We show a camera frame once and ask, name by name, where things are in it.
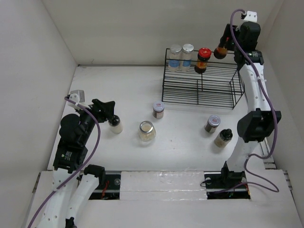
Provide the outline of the red lid sauce jar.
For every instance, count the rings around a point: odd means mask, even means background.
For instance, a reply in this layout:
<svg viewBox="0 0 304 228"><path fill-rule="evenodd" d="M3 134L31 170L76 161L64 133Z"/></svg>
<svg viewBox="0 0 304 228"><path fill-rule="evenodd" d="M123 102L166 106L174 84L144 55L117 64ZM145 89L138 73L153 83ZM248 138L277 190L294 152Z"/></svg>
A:
<svg viewBox="0 0 304 228"><path fill-rule="evenodd" d="M228 53L228 49L226 47L227 42L219 43L219 45L214 50L214 57L217 59L224 59Z"/></svg>
<svg viewBox="0 0 304 228"><path fill-rule="evenodd" d="M211 50L209 48L200 48L197 55L197 62L194 67L198 74L203 74L207 69L208 60L211 57Z"/></svg>

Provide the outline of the black cap white bottle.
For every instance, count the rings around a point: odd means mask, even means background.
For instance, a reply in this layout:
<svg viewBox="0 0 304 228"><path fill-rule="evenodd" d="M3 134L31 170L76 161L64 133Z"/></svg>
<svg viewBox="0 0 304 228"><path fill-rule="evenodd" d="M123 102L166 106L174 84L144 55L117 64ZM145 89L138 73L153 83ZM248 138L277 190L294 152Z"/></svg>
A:
<svg viewBox="0 0 304 228"><path fill-rule="evenodd" d="M111 132L115 134L120 134L123 131L123 124L117 115L113 115L113 117L108 121L110 125Z"/></svg>

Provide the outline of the glass jar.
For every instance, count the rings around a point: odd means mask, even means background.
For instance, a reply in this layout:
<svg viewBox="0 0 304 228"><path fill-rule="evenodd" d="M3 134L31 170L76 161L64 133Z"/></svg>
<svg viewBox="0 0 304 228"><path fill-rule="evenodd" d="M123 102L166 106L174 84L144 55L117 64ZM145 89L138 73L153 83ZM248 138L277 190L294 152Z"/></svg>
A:
<svg viewBox="0 0 304 228"><path fill-rule="evenodd" d="M140 137L140 144L142 146L148 146L155 141L156 129L152 122L143 121L139 125L138 134Z"/></svg>

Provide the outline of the silver lid spice shaker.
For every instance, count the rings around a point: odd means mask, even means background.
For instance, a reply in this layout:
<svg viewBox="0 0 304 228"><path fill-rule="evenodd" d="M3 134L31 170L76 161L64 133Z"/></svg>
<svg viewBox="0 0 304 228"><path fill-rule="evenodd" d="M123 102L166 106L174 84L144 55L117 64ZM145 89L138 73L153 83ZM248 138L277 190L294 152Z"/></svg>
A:
<svg viewBox="0 0 304 228"><path fill-rule="evenodd" d="M171 72L176 72L178 70L180 64L180 56L181 56L181 46L178 44L173 44L170 47L169 62L168 62L168 69Z"/></svg>

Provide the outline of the black cap beige bottle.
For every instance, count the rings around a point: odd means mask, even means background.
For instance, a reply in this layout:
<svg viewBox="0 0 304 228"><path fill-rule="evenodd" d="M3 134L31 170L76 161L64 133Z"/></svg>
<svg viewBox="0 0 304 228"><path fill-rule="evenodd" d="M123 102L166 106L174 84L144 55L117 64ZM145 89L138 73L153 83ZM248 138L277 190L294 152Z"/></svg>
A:
<svg viewBox="0 0 304 228"><path fill-rule="evenodd" d="M214 143L219 148L224 148L232 140L233 133L231 129L223 129L214 140Z"/></svg>

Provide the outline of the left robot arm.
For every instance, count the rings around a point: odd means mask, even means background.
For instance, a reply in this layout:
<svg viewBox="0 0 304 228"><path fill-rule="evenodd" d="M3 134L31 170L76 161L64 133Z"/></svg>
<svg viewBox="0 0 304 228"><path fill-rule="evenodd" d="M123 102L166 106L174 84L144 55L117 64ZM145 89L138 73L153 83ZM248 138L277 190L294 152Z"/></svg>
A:
<svg viewBox="0 0 304 228"><path fill-rule="evenodd" d="M28 227L42 213L39 228L75 228L80 214L96 188L105 185L105 168L88 164L101 137L100 124L115 118L115 101L80 103L75 94L65 97L76 114L60 122L60 140L53 162L52 192L36 210Z"/></svg>

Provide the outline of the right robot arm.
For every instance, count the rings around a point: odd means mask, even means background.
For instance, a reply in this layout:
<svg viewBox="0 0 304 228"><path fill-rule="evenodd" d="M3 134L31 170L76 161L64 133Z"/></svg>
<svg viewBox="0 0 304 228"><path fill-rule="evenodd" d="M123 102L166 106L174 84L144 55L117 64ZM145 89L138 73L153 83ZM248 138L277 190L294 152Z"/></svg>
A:
<svg viewBox="0 0 304 228"><path fill-rule="evenodd" d="M234 52L234 61L243 82L248 111L237 123L237 144L232 155L224 163L217 178L222 191L244 185L250 157L254 149L271 133L277 134L277 125L282 115L276 111L269 99L264 73L264 58L256 49L260 25L246 21L240 26L226 25L219 47Z"/></svg>

